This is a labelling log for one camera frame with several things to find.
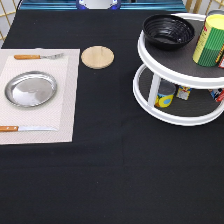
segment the black tablecloth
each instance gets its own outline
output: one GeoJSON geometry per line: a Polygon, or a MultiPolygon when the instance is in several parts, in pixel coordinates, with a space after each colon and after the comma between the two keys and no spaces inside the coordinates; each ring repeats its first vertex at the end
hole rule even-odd
{"type": "Polygon", "coordinates": [[[101,45],[115,61],[102,70],[80,61],[72,143],[0,146],[0,223],[224,222],[224,115],[175,126],[133,95],[137,40],[155,13],[17,13],[5,49],[101,45]]]}

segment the silver plate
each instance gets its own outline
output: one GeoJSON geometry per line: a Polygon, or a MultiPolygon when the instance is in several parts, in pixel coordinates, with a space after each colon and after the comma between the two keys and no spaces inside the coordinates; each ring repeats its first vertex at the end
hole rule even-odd
{"type": "Polygon", "coordinates": [[[53,76],[32,71],[13,78],[5,87],[5,96],[16,106],[34,107],[51,99],[56,90],[57,82],[53,76]]]}

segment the round wooden board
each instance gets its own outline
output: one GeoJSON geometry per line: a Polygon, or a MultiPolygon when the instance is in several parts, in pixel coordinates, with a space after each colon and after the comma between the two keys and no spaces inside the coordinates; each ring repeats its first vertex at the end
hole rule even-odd
{"type": "Polygon", "coordinates": [[[113,62],[114,54],[106,47],[94,46],[83,51],[81,58],[87,67],[101,69],[106,68],[113,62]]]}

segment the black bowl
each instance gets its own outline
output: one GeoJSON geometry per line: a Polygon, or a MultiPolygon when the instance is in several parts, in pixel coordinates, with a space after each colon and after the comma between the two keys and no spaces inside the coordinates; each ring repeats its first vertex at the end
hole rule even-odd
{"type": "Polygon", "coordinates": [[[143,23],[146,39],[162,50],[176,50],[188,44],[195,35],[194,27],[173,15],[154,15],[143,23]]]}

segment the orange knife handle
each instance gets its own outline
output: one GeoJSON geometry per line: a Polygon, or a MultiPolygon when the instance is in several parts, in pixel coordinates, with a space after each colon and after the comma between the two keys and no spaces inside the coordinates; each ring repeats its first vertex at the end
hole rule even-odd
{"type": "Polygon", "coordinates": [[[14,58],[17,60],[40,59],[40,55],[14,55],[14,58]]]}
{"type": "Polygon", "coordinates": [[[0,126],[0,132],[18,131],[18,126],[0,126]]]}

